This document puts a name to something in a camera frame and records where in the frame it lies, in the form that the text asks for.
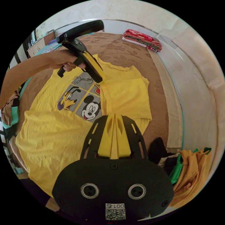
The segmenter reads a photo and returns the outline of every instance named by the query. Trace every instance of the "pile of clothes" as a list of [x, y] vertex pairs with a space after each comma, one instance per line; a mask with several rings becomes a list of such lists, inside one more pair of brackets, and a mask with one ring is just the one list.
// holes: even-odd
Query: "pile of clothes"
[[128, 41], [143, 46], [153, 52], [160, 52], [162, 49], [162, 46], [158, 39], [135, 30], [131, 29], [126, 30], [123, 34], [122, 39], [124, 41]]
[[163, 140], [156, 138], [150, 145], [148, 158], [162, 167], [169, 176], [174, 190], [171, 207], [182, 207], [191, 201], [206, 183], [211, 166], [211, 148], [194, 152], [182, 150], [168, 153]]

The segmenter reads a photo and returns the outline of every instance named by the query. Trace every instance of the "qr code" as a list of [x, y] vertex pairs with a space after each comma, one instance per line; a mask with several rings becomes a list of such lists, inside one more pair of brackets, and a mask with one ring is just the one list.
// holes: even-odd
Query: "qr code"
[[125, 220], [125, 209], [105, 209], [106, 220]]

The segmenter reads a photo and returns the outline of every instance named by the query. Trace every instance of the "hand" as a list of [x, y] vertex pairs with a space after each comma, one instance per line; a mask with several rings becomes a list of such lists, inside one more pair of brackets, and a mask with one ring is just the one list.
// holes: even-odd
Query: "hand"
[[[72, 69], [76, 68], [76, 65], [73, 62], [77, 59], [77, 57], [67, 49], [49, 52], [46, 54], [48, 54], [50, 60], [49, 66], [52, 69], [60, 69], [62, 66], [64, 66], [64, 70], [70, 72]], [[79, 65], [79, 67], [84, 69], [85, 64], [82, 63]]]

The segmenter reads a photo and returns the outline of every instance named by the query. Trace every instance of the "cartoon graphic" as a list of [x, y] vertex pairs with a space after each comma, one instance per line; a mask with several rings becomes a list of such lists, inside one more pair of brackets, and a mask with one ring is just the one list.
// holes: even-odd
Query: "cartoon graphic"
[[81, 112], [84, 120], [93, 120], [101, 109], [101, 103], [97, 103], [93, 100], [94, 97], [92, 95], [89, 95], [84, 99], [84, 103], [86, 103], [86, 105]]
[[100, 95], [100, 86], [98, 84], [94, 84], [97, 88], [95, 89], [95, 93]]
[[71, 106], [75, 105], [76, 102], [77, 102], [77, 99], [75, 100], [70, 100], [70, 98], [72, 97], [73, 93], [75, 91], [77, 92], [81, 92], [80, 89], [78, 89], [79, 87], [72, 87], [69, 91], [65, 92], [64, 96], [63, 96], [63, 99], [61, 102], [58, 103], [57, 105], [57, 108], [58, 110], [62, 110], [62, 109], [65, 109], [65, 110], [69, 110]]

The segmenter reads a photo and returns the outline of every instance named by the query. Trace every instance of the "red blanket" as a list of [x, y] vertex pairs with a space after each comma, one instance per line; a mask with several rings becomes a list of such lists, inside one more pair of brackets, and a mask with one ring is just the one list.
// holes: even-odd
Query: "red blanket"
[[123, 37], [128, 40], [136, 41], [146, 45], [146, 47], [154, 52], [160, 52], [162, 46], [158, 39], [148, 36], [144, 33], [128, 29], [123, 34]]

